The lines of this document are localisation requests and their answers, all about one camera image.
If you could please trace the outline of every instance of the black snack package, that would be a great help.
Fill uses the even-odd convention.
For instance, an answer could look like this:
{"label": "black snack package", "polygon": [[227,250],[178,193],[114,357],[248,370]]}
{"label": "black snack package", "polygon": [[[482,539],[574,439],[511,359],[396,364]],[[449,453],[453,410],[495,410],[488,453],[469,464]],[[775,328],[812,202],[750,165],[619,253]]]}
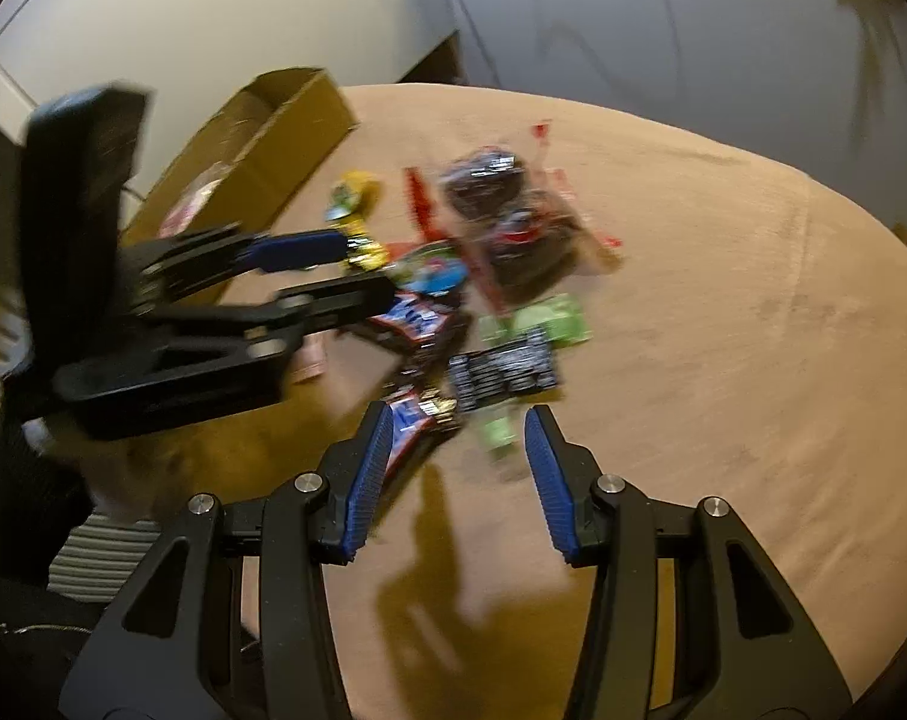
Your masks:
{"label": "black snack package", "polygon": [[422,295],[397,292],[393,307],[377,317],[348,326],[354,335],[396,352],[402,358],[390,387],[423,384],[463,343],[471,314]]}
{"label": "black snack package", "polygon": [[450,381],[464,413],[560,384],[543,327],[531,328],[516,341],[451,357]]}
{"label": "black snack package", "polygon": [[440,176],[440,186],[458,214],[482,221],[519,196],[525,177],[523,160],[513,151],[484,146],[450,165]]}

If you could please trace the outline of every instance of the silver bolt head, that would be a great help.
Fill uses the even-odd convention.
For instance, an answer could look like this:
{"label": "silver bolt head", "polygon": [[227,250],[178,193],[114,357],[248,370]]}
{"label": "silver bolt head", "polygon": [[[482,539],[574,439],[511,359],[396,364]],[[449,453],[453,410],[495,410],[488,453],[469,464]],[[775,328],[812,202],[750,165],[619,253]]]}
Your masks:
{"label": "silver bolt head", "polygon": [[286,341],[283,341],[282,338],[267,338],[266,341],[250,343],[247,347],[247,354],[254,358],[270,357],[274,354],[282,354],[284,351],[286,351]]}
{"label": "silver bolt head", "polygon": [[322,476],[313,471],[302,473],[293,483],[293,486],[301,493],[315,493],[317,490],[320,490],[323,485],[324,479]]}
{"label": "silver bolt head", "polygon": [[707,498],[703,502],[703,508],[711,517],[725,517],[730,514],[730,504],[723,498]]}
{"label": "silver bolt head", "polygon": [[615,493],[622,493],[623,490],[625,490],[627,483],[623,481],[622,476],[613,473],[605,473],[603,476],[597,478],[596,485],[603,490],[604,493],[613,495]]}
{"label": "silver bolt head", "polygon": [[209,493],[200,493],[190,498],[190,502],[186,505],[186,508],[190,509],[193,514],[206,514],[213,508],[214,503],[215,500],[212,495]]}

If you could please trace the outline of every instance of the green candy wrapper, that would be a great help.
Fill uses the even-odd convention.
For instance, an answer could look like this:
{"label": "green candy wrapper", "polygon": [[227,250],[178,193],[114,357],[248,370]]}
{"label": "green candy wrapper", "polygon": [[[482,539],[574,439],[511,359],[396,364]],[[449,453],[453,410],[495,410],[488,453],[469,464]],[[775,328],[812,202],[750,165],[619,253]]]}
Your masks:
{"label": "green candy wrapper", "polygon": [[486,343],[497,346],[538,325],[546,329],[546,336],[553,346],[571,346],[591,338],[583,309],[576,298],[567,293],[517,309],[506,322],[500,322],[496,317],[480,317],[479,329]]}
{"label": "green candy wrapper", "polygon": [[472,415],[479,423],[480,437],[488,450],[495,452],[517,442],[513,410],[513,404],[506,402],[487,406]]}

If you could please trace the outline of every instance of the candy wrapper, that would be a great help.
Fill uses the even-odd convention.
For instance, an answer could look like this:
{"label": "candy wrapper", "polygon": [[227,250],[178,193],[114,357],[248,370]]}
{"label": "candy wrapper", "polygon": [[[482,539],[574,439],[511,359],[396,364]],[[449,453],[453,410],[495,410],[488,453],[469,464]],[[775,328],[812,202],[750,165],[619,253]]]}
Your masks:
{"label": "candy wrapper", "polygon": [[560,384],[543,327],[528,330],[516,341],[451,357],[450,381],[463,413]]}
{"label": "candy wrapper", "polygon": [[391,485],[402,469],[423,460],[463,423],[456,400],[438,389],[406,388],[384,400],[394,415],[393,448],[384,477],[384,485]]}
{"label": "candy wrapper", "polygon": [[381,192],[382,183],[373,173],[348,170],[330,193],[327,223],[335,224],[351,215],[365,218],[379,201]]}
{"label": "candy wrapper", "polygon": [[416,293],[397,292],[386,313],[349,325],[349,332],[400,356],[393,386],[426,381],[463,343],[471,315]]}
{"label": "candy wrapper", "polygon": [[387,248],[370,237],[362,218],[346,217],[333,224],[346,236],[346,266],[354,271],[379,271],[390,261]]}
{"label": "candy wrapper", "polygon": [[504,401],[471,413],[471,424],[476,423],[481,442],[485,449],[494,455],[517,443],[517,428],[514,427],[515,405]]}
{"label": "candy wrapper", "polygon": [[429,295],[451,306],[460,305],[468,275],[450,241],[414,248],[392,261],[385,272],[402,290]]}
{"label": "candy wrapper", "polygon": [[546,330],[546,336],[553,346],[571,346],[591,338],[583,309],[576,298],[567,293],[543,298],[519,308],[506,320],[480,317],[479,322],[480,337],[491,346],[511,341],[537,326]]}

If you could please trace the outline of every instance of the snack package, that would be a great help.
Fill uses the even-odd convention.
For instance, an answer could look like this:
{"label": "snack package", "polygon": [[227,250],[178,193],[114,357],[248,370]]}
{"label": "snack package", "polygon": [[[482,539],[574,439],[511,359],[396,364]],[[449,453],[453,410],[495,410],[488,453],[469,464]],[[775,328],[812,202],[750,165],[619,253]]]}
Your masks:
{"label": "snack package", "polygon": [[346,267],[351,271],[378,271],[390,261],[390,252],[370,236],[365,221],[382,190],[373,173],[347,170],[330,191],[325,220],[346,236]]}
{"label": "snack package", "polygon": [[450,229],[471,275],[497,314],[545,286],[573,254],[576,220],[543,170],[547,124],[482,146],[438,172],[452,213],[430,218]]}
{"label": "snack package", "polygon": [[463,425],[457,413],[456,400],[438,389],[401,389],[384,398],[393,411],[393,448],[387,460],[384,485],[389,485],[399,471],[414,461],[423,460],[440,442],[448,439]]}
{"label": "snack package", "polygon": [[523,306],[506,320],[497,317],[480,317],[479,320],[480,337],[491,346],[511,341],[537,326],[546,330],[553,346],[571,346],[591,338],[580,303],[567,293]]}
{"label": "snack package", "polygon": [[397,292],[393,307],[378,317],[351,324],[349,332],[400,356],[393,386],[421,384],[446,365],[466,338],[471,315],[416,293]]}
{"label": "snack package", "polygon": [[451,357],[450,381],[463,413],[560,384],[553,347],[543,327],[500,346]]}

